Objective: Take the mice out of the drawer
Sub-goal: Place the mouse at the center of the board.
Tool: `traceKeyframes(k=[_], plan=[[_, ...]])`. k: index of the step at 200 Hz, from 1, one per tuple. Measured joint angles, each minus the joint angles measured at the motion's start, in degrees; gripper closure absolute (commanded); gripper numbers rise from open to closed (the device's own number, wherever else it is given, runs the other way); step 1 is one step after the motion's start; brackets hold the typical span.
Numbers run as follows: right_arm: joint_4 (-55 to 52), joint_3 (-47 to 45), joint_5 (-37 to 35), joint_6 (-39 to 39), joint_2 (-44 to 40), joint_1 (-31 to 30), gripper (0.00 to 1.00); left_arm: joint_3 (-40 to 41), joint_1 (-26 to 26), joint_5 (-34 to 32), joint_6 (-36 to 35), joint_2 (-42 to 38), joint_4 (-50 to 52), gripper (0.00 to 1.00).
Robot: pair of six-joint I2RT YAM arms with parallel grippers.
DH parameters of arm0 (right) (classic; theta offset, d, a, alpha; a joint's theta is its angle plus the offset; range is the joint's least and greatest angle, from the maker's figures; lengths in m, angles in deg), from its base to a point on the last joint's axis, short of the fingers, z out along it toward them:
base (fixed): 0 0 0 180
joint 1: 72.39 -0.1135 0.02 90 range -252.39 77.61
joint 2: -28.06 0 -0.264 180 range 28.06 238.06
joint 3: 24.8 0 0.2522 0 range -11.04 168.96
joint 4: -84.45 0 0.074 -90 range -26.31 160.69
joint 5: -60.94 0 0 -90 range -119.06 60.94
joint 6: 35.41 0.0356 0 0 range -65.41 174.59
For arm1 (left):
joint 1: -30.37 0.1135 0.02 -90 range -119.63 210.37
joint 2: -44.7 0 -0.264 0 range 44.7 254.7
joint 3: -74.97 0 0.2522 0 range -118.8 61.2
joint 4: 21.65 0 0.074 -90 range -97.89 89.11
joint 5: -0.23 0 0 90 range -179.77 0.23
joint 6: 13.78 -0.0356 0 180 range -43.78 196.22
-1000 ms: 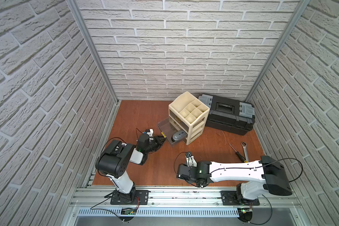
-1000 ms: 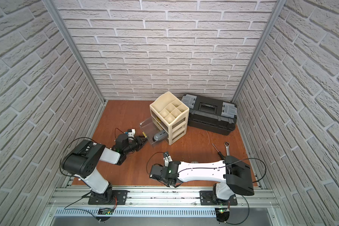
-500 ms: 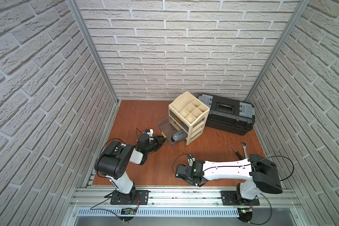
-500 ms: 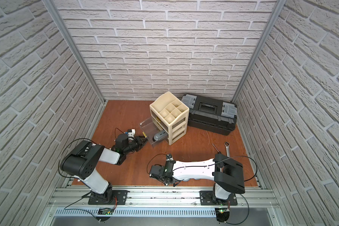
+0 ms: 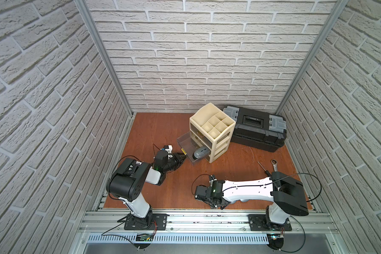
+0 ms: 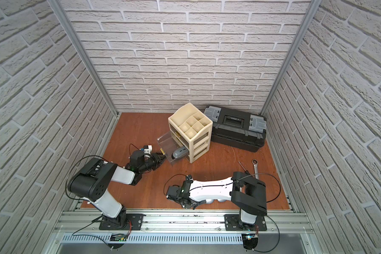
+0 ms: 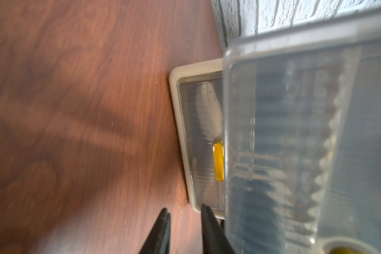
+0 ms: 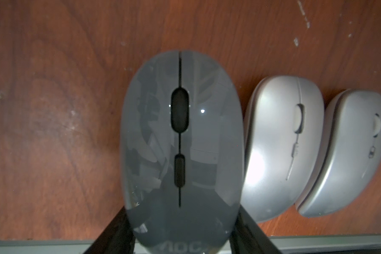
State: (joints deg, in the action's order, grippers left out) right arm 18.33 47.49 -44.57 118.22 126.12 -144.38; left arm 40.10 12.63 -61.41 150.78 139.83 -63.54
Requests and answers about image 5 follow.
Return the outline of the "beige drawer organizer cabinet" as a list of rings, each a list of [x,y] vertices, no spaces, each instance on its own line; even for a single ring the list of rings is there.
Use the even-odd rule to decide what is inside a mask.
[[[191,138],[196,144],[206,146],[206,157],[213,163],[229,148],[236,121],[212,103],[201,107],[189,119]]]

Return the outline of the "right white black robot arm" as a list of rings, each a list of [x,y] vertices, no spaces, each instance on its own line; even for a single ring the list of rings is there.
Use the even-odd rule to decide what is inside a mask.
[[[263,179],[245,182],[218,180],[212,175],[209,186],[197,186],[194,196],[211,208],[222,210],[238,201],[271,202],[266,209],[266,220],[279,225],[285,224],[291,216],[309,215],[302,182],[279,171]]]

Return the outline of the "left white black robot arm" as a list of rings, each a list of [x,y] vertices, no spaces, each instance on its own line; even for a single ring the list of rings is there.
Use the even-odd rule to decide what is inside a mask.
[[[184,153],[172,153],[165,148],[156,153],[153,163],[141,162],[134,156],[120,159],[106,190],[129,208],[130,214],[123,219],[129,229],[146,229],[155,224],[152,207],[142,194],[143,186],[145,183],[160,186],[166,175],[178,170],[185,159]]]

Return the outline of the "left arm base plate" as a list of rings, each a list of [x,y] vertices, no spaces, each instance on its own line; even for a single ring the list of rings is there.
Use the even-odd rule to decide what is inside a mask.
[[[148,213],[145,218],[135,217],[132,214],[128,214],[124,229],[127,231],[133,230],[166,230],[168,214],[163,213]]]

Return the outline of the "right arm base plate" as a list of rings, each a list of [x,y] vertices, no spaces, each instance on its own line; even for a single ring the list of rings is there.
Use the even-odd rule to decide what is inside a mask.
[[[248,222],[251,231],[292,231],[289,219],[284,224],[273,223],[265,214],[249,214]]]

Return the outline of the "clear drawer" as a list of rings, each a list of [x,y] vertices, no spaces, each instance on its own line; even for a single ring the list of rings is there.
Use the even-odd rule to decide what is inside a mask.
[[[193,159],[194,151],[206,145],[191,131],[177,138],[177,142],[179,146],[181,147],[181,150],[188,157],[188,159],[190,160],[193,166],[199,163],[201,160],[207,159],[210,156],[209,154],[208,156],[198,160]]]

